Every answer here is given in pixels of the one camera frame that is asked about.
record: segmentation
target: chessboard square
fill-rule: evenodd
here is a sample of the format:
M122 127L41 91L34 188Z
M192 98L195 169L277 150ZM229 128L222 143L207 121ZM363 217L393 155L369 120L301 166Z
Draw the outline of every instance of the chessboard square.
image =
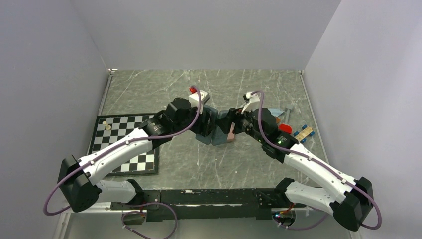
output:
M127 123L120 123L119 129L127 128Z
M110 137L103 137L101 143L110 143Z
M154 163L145 164L145 170L153 170L153 169L154 169Z
M94 144L92 153L100 151L100 150L101 150L101 144Z
M94 139L94 144L101 144L103 142L103 138L102 137L96 137Z
M127 123L127 116L126 117L120 117L120 123Z
M145 170L145 163L138 163L137 165L137 171L144 171Z
M125 163L120 166L120 172L128 172L129 171L129 164Z
M111 131L111 136L118 136L118 129L114 129Z
M140 122L140 123L142 123L143 121L142 121L142 116L135 116L135 122Z
M95 134L96 137L102 137L104 135L104 131L97 131Z
M126 130L125 129L119 129L119 132L117 134L118 136L126 136Z
M154 162L154 155L147 155L145 162L147 163L153 163Z
M145 120L147 120L147 119L149 119L149 118L151 118L151 117L153 117L153 116L143 116L143 117L142 117L142 122L144 122Z
M111 124L111 123L113 123L113 119L114 119L114 118L107 118L105 121L106 121L108 124Z
M129 123L129 122L135 122L135 116L129 116L128 118L127 118L127 122Z
M127 129L135 128L135 122L127 123Z
M146 155L139 155L137 159L137 163L145 163L146 162Z
M120 172L121 171L121 166L117 167L116 169L113 170L113 172Z
M116 143L117 142L117 136L110 136L110 142L109 143Z
M131 158L129 163L138 163L138 157Z
M106 130L103 133L103 137L110 137L111 136L111 130Z
M109 145L110 145L109 143L102 143L100 149L104 149L104 148L106 148Z
M105 127L100 122L100 124L97 126L97 131L104 131L104 130L105 130Z
M111 125L111 129L119 129L120 124L119 123L114 123Z
M138 171L138 163L130 163L129 171Z

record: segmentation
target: hammer head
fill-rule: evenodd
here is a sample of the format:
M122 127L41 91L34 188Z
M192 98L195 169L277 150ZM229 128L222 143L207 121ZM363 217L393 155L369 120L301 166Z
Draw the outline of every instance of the hammer head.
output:
M286 105L286 109L288 109L288 110L293 110L293 105L292 105L292 104L287 104L287 105Z

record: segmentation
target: chessboard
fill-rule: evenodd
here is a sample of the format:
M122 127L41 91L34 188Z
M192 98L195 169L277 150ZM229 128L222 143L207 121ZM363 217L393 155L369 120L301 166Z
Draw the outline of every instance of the chessboard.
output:
M89 154L100 151L112 143L124 138L145 120L154 116L154 113L97 116L91 139ZM103 125L107 122L111 126L109 130ZM153 174L158 172L158 148L150 152L138 155L125 162L107 176Z

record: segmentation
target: table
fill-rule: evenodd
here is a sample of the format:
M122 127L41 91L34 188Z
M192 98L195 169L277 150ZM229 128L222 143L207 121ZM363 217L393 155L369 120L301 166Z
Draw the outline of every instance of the table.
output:
M219 111L241 106L243 94L258 89L265 92L264 107L284 109L293 104L289 118L293 132L304 124L314 128L315 135L304 145L326 161L303 83L294 70L117 70L101 114L158 112L175 97L187 98L190 85L210 93L207 104ZM233 143L212 146L186 132L160 147L158 171L157 175L130 178L143 189L265 188L275 187L285 177L316 186L298 170L268 157L246 134L236 135Z

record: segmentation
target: gray hammer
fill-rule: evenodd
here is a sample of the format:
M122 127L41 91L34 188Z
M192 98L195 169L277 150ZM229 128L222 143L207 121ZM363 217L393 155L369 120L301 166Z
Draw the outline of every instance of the gray hammer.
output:
M291 110L293 110L293 105L287 104L286 105L286 117L284 118L284 124L287 124L289 122L289 116L290 116Z

